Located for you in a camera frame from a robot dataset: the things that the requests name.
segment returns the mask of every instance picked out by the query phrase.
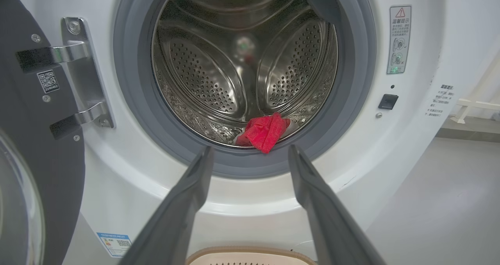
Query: gray rubber seal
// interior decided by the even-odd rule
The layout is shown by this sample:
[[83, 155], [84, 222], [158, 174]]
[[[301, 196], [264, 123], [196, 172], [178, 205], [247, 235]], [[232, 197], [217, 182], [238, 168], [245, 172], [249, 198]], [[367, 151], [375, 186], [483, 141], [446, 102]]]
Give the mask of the gray rubber seal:
[[[165, 1], [120, 1], [114, 24], [114, 62], [123, 96], [138, 122], [159, 146], [181, 162], [188, 164], [204, 146], [213, 146], [216, 176], [244, 179], [283, 174], [289, 171], [288, 145], [300, 146], [313, 160], [343, 135], [361, 110], [375, 68], [375, 23], [368, 0], [337, 0], [339, 5], [333, 14], [339, 39], [339, 67], [332, 92], [311, 123], [277, 144], [268, 155], [202, 139], [177, 120], [155, 83], [151, 42]], [[324, 3], [332, 0], [309, 1], [314, 2], [318, 14], [324, 15], [331, 8]]]

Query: laundry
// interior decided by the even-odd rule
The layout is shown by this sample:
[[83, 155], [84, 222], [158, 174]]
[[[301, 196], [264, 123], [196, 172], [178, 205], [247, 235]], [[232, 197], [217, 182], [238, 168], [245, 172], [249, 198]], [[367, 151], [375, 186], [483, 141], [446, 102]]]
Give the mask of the laundry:
[[285, 134], [287, 128], [296, 124], [290, 119], [282, 119], [275, 112], [271, 116], [256, 117], [246, 125], [245, 131], [238, 135], [235, 144], [238, 146], [254, 146], [262, 153], [269, 153], [276, 142]]

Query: tiled ledge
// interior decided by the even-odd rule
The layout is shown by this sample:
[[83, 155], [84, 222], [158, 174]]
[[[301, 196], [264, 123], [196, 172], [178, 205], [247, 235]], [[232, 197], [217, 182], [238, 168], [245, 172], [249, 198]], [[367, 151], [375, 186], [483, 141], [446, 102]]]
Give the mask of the tiled ledge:
[[465, 124], [446, 119], [436, 137], [472, 141], [500, 142], [500, 121], [466, 117]]

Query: blue and white sticker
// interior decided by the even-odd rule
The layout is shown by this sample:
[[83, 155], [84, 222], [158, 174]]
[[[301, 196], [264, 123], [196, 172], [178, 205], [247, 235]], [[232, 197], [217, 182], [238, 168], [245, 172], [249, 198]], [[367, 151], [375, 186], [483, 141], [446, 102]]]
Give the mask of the blue and white sticker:
[[121, 258], [125, 256], [125, 253], [132, 246], [128, 235], [97, 233], [97, 236], [111, 257]]

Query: stainless steel drum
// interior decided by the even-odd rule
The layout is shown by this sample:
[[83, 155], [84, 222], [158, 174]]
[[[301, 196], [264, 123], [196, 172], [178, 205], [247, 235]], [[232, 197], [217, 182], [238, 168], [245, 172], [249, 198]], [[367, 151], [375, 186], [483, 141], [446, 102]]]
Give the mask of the stainless steel drum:
[[254, 117], [280, 112], [298, 124], [294, 133], [307, 125], [330, 94], [338, 49], [334, 26], [307, 0], [170, 0], [152, 60], [177, 118], [234, 146]]

